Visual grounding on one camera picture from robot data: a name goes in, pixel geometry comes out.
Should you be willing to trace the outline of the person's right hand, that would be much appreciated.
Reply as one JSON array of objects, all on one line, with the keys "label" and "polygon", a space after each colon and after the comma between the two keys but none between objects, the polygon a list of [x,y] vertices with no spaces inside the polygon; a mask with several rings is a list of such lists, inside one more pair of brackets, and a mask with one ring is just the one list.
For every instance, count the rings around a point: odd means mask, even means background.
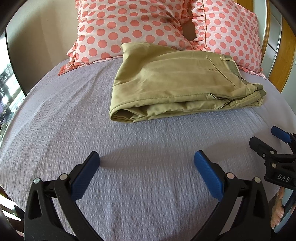
[{"label": "person's right hand", "polygon": [[279,191],[275,196],[275,203],[272,207],[272,215],[270,220],[270,226],[274,229],[276,226],[280,224],[280,221],[284,215],[285,210],[282,207],[282,198],[285,194],[285,188],[280,187]]}]

